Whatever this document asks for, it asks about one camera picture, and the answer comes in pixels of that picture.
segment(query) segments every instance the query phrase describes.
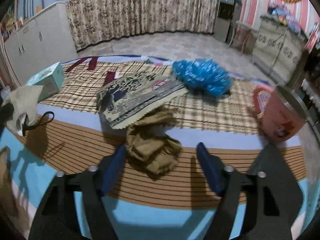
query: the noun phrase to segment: tissue box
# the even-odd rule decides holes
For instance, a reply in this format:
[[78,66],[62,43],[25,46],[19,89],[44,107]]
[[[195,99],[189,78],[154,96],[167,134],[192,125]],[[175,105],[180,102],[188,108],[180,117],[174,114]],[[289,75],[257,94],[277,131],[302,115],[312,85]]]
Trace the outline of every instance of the tissue box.
[[64,81],[64,71],[60,62],[45,68],[38,74],[32,76],[27,86],[42,85],[43,89],[39,96],[39,102],[47,97],[58,93]]

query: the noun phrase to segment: gray floor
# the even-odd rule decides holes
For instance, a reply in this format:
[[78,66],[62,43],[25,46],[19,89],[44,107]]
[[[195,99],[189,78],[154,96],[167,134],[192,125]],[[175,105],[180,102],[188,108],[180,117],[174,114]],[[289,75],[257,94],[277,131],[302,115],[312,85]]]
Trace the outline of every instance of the gray floor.
[[[172,60],[212,58],[227,71],[247,77],[266,80],[274,85],[252,62],[250,55],[241,55],[234,48],[228,49],[226,43],[212,35],[197,33],[155,33],[121,38],[89,47],[79,53],[79,57],[137,54],[163,57]],[[320,178],[320,149],[309,124],[299,132],[305,156],[308,182]]]

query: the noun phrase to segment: crumpled blue bag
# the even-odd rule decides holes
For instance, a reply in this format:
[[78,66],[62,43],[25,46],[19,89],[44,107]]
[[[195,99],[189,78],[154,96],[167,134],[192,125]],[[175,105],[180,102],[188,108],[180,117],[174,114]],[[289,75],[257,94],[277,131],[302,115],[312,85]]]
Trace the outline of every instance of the crumpled blue bag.
[[187,86],[203,89],[215,97],[222,96],[232,86],[232,78],[228,72],[212,59],[175,61],[172,70]]

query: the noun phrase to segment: pink mug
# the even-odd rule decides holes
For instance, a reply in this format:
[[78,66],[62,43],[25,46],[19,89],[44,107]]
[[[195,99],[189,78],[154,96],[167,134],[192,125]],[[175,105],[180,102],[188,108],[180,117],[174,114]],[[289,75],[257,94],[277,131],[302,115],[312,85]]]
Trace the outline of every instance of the pink mug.
[[258,93],[263,90],[270,93],[270,99],[263,112],[262,129],[274,143],[284,142],[294,136],[306,122],[307,107],[297,94],[284,86],[274,89],[260,85],[253,91],[257,114],[261,112]]

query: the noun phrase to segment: silver bolt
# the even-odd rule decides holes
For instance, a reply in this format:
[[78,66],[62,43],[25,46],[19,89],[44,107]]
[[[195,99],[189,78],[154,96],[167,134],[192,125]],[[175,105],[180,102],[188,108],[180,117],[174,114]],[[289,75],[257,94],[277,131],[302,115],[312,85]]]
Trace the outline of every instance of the silver bolt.
[[88,171],[90,171],[90,172],[95,172],[97,170],[98,170],[98,166],[96,166],[96,165],[89,166],[89,168],[88,168]]
[[61,177],[63,177],[64,176],[64,171],[58,171],[57,173],[56,173],[56,176],[57,177],[59,177],[59,178],[61,178]]
[[224,166],[224,170],[226,172],[233,172],[235,170],[235,168],[230,165],[227,165],[227,166]]
[[258,172],[259,178],[265,178],[267,175],[263,171]]

